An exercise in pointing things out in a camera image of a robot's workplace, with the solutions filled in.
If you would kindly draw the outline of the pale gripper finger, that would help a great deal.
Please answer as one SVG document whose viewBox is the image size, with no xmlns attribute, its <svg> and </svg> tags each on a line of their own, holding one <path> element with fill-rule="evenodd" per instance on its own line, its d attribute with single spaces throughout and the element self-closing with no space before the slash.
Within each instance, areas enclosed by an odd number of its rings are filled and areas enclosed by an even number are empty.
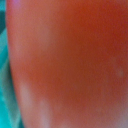
<svg viewBox="0 0 128 128">
<path fill-rule="evenodd" d="M 24 128 L 9 65 L 6 0 L 0 0 L 0 128 Z"/>
</svg>

